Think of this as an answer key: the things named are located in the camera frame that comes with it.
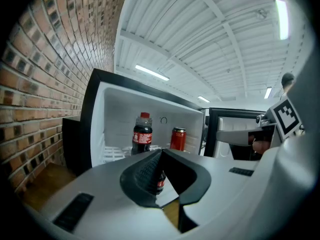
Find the black fridge door frame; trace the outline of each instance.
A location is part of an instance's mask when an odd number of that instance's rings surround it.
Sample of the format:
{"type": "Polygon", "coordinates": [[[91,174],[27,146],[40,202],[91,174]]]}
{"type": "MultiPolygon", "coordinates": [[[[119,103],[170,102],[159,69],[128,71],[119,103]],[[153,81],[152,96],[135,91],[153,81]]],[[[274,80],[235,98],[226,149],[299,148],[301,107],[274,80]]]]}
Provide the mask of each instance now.
{"type": "Polygon", "coordinates": [[[257,116],[266,113],[265,111],[233,109],[233,108],[209,108],[209,125],[206,144],[204,149],[205,157],[213,157],[216,147],[217,130],[219,117],[255,119],[257,116]]]}
{"type": "Polygon", "coordinates": [[[174,103],[186,106],[186,107],[194,109],[194,110],[202,111],[203,118],[205,120],[205,114],[206,114],[205,111],[203,110],[202,107],[198,106],[195,103],[187,101],[183,98],[175,96],[175,95],[168,93],[166,91],[154,88],[150,85],[132,80],[130,78],[94,68],[92,71],[91,77],[89,79],[85,94],[84,94],[83,103],[82,103],[82,110],[81,110],[81,117],[80,117],[81,152],[80,152],[79,159],[82,164],[83,172],[92,168],[91,148],[90,148],[91,122],[92,122],[92,115],[93,115],[93,111],[94,111],[96,96],[97,96],[100,82],[105,82],[105,83],[109,83],[112,85],[121,86],[121,87],[124,87],[127,89],[131,89],[131,90],[145,93],[145,94],[148,94],[148,95],[151,95],[154,97],[158,97],[158,98],[170,101],[170,102],[174,102],[174,103]]]}

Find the person's hand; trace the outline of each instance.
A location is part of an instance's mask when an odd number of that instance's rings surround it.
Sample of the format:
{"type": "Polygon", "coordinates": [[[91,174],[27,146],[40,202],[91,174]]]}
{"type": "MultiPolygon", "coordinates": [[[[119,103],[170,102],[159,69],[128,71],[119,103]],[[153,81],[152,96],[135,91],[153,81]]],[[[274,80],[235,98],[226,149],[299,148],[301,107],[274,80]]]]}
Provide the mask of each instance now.
{"type": "Polygon", "coordinates": [[[253,135],[249,136],[249,143],[252,143],[252,148],[255,152],[258,154],[263,155],[264,152],[266,152],[270,148],[271,142],[267,139],[265,140],[255,140],[255,137],[253,135]]]}

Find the red bottle cap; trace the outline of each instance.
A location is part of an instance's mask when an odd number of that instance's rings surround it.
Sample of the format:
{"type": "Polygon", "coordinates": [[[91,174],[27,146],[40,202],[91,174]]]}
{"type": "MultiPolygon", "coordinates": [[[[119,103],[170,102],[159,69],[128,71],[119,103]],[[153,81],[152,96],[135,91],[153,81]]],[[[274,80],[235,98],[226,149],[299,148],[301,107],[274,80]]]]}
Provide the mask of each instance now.
{"type": "Polygon", "coordinates": [[[141,118],[149,118],[149,117],[150,117],[150,114],[147,113],[147,112],[141,112],[140,117],[141,117],[141,118]]]}

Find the black vent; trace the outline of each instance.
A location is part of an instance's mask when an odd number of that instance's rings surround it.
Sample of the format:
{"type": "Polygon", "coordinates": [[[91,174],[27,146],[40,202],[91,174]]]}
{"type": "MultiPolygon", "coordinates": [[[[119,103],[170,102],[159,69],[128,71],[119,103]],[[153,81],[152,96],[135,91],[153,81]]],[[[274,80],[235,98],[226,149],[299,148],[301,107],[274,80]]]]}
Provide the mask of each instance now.
{"type": "Polygon", "coordinates": [[[78,194],[53,223],[68,232],[73,231],[93,198],[90,194],[78,194]]]}
{"type": "Polygon", "coordinates": [[[254,170],[247,170],[247,169],[233,167],[229,170],[229,172],[251,177],[251,175],[254,173],[254,170]]]}

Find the soda bottle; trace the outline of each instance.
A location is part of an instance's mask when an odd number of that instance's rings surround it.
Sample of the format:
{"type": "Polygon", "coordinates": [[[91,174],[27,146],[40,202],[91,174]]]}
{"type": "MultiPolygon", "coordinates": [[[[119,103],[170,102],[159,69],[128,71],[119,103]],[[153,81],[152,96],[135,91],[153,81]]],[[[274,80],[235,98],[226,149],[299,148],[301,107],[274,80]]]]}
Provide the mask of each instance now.
{"type": "Polygon", "coordinates": [[[152,141],[152,120],[150,114],[141,112],[133,128],[131,155],[150,151],[152,141]]]}
{"type": "Polygon", "coordinates": [[[162,171],[162,173],[158,179],[157,186],[156,186],[156,194],[157,195],[159,195],[164,190],[165,179],[166,179],[165,172],[162,171]]]}

